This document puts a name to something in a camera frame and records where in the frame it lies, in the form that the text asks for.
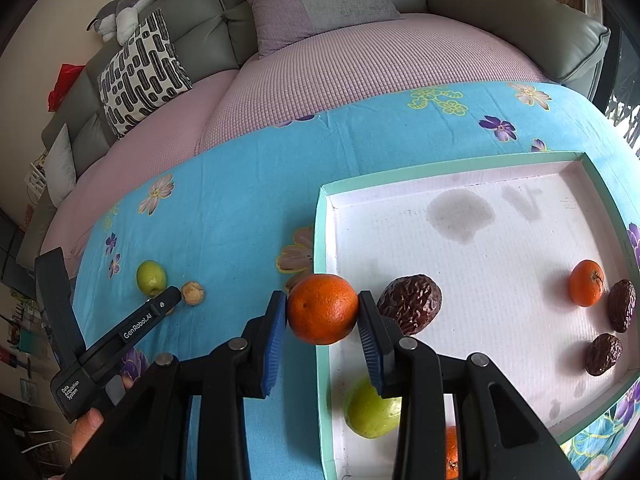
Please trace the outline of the person left hand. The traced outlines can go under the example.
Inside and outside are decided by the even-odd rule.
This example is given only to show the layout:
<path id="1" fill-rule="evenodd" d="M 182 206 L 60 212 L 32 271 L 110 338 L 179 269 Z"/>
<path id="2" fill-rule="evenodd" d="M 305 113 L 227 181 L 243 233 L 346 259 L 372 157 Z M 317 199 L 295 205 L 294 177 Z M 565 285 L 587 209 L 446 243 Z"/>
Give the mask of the person left hand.
<path id="1" fill-rule="evenodd" d="M 104 422 L 102 413 L 97 408 L 90 410 L 74 422 L 72 435 L 70 436 L 70 462 L 73 463 L 82 449 L 98 431 Z"/>

